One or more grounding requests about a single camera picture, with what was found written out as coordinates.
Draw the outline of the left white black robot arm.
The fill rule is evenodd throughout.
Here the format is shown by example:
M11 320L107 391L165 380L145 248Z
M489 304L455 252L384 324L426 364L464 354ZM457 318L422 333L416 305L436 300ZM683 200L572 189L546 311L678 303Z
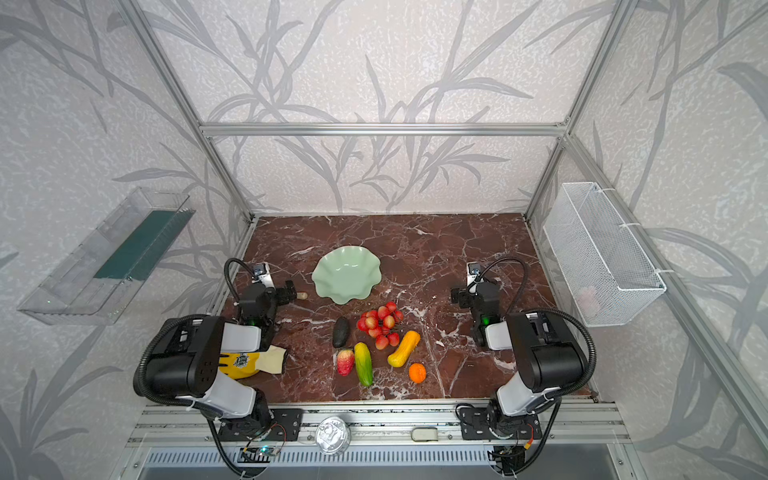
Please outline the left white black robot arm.
M279 308L307 295L292 281L274 284L266 263L229 258L224 280L235 314L166 320L142 354L134 391L156 404L199 411L214 439L294 441L302 413L273 411L265 393L245 384L258 373L280 375L287 351L274 345Z

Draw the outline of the small orange fake fruit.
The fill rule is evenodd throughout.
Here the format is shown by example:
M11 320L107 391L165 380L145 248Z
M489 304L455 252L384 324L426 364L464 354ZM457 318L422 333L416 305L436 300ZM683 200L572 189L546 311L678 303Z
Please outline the small orange fake fruit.
M408 370L409 379L415 384L421 384L426 380L426 368L421 363L413 363Z

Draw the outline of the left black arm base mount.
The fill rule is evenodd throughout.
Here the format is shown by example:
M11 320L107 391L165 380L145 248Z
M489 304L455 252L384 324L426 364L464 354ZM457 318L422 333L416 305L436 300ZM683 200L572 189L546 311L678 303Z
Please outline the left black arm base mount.
M217 430L222 442L235 441L287 441L298 440L304 410L301 408L276 408L264 419L244 417L225 419Z

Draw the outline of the green yellow fake mango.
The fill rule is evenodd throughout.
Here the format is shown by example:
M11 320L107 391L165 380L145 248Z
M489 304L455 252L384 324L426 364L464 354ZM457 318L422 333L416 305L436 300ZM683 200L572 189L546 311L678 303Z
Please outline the green yellow fake mango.
M373 363L370 350L363 342L354 346L355 368L360 384L371 387L374 382Z

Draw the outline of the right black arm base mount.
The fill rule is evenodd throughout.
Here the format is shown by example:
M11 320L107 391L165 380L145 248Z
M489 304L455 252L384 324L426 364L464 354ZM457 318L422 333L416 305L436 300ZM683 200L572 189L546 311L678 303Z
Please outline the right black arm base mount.
M458 403L454 414L464 440L502 440L535 442L543 437L537 415L507 416L495 404L475 406Z

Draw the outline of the dark avocado fake fruit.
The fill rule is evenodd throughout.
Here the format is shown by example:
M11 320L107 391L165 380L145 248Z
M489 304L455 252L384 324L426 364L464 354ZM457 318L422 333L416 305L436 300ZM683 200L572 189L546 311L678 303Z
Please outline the dark avocado fake fruit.
M332 346L336 349L345 347L350 333L350 321L346 317L339 317L333 327Z

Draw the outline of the red fake strawberry apple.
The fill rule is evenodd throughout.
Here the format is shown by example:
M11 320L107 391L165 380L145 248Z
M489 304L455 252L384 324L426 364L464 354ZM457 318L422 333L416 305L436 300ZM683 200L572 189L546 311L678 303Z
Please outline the red fake strawberry apple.
M355 368L355 355L351 349L341 350L336 357L336 369L339 375L348 376Z

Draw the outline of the yellow fake squash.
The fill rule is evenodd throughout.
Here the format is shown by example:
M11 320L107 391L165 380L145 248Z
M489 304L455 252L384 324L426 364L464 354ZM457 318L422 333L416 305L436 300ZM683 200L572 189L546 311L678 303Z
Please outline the yellow fake squash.
M403 367L421 340L421 335L416 331L408 331L401 339L398 348L387 358L388 364L393 368Z

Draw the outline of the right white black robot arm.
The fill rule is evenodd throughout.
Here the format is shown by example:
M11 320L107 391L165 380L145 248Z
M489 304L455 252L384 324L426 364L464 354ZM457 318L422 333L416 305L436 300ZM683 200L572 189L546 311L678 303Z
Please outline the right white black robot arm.
M493 267L503 263L516 263L523 270L507 310L501 308L501 287L488 277ZM451 290L451 302L471 314L476 345L511 351L516 362L516 373L491 395L485 407L455 407L464 440L523 440L530 447L546 436L539 415L584 387L596 369L594 341L578 319L552 308L514 310L529 275L529 265L517 257L504 257L487 266L470 262L466 285Z

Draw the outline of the red fake grape bunch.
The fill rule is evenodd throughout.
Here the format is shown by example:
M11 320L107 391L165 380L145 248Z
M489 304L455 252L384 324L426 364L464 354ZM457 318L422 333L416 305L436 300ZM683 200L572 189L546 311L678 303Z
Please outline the red fake grape bunch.
M399 325L404 320L403 312L395 302L387 302L375 310L364 312L356 322L356 329L365 339L373 342L376 350L398 347L402 335Z

